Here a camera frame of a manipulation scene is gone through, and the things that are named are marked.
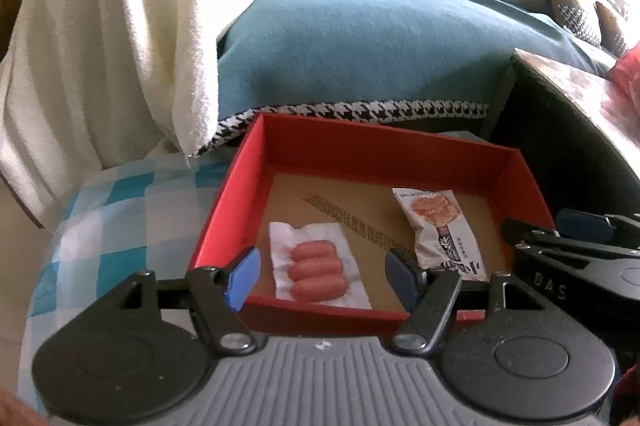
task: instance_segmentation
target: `red bag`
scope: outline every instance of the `red bag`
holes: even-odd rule
[[[616,65],[607,73],[607,78],[618,86],[629,99],[634,98],[632,91],[636,90],[639,102],[634,102],[634,104],[638,109],[640,106],[640,43],[620,57]]]

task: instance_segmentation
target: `screw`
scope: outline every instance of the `screw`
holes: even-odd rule
[[[416,352],[427,346],[427,340],[418,334],[398,334],[394,346],[402,352]]]
[[[234,332],[232,334],[225,334],[220,338],[220,346],[227,350],[246,350],[252,345],[251,338],[246,334]]]

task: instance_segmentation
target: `red box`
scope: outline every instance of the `red box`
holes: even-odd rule
[[[275,173],[477,193],[488,200],[494,223],[511,216],[554,226],[517,150],[378,125],[263,114],[236,154],[190,268],[225,266],[255,244]],[[511,251],[501,247],[510,266]],[[320,336],[390,336],[406,316],[257,295],[241,311],[254,330]]]

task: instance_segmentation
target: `teal blanket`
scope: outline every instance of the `teal blanket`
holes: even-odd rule
[[[491,100],[516,47],[595,73],[550,18],[499,0],[255,0],[220,43],[220,119],[282,105],[431,106],[380,103],[391,100],[432,101],[431,116],[453,101],[466,117]]]

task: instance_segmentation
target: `coffee table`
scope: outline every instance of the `coffee table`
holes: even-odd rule
[[[607,79],[516,49],[481,134],[520,149],[554,216],[640,213],[640,117]]]

